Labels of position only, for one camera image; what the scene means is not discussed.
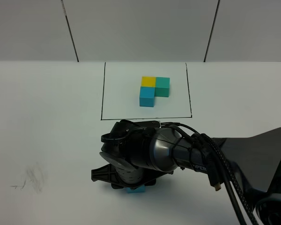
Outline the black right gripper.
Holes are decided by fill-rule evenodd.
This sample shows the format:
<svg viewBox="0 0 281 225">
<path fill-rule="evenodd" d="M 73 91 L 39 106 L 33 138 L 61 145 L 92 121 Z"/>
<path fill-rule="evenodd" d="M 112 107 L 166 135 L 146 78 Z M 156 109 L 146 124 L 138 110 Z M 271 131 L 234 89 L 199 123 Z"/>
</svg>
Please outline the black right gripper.
<svg viewBox="0 0 281 225">
<path fill-rule="evenodd" d="M 154 186 L 158 178 L 172 173 L 172 163 L 166 165 L 145 163 L 134 166 L 130 163 L 115 162 L 91 170 L 91 179 L 111 183 L 113 189 L 137 188 L 141 185 Z"/>
</svg>

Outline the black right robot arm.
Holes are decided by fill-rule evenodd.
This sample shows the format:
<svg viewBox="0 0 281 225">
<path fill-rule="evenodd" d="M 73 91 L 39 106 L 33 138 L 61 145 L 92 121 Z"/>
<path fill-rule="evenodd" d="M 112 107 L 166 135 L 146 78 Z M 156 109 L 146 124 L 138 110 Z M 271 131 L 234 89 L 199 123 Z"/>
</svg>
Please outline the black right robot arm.
<svg viewBox="0 0 281 225">
<path fill-rule="evenodd" d="M 247 138 L 211 138 L 177 122 L 116 122 L 102 135 L 100 156 L 107 165 L 93 181 L 114 189 L 152 186 L 175 169 L 208 176 L 215 190 L 226 187 L 240 224 L 281 225 L 281 127 Z"/>
</svg>

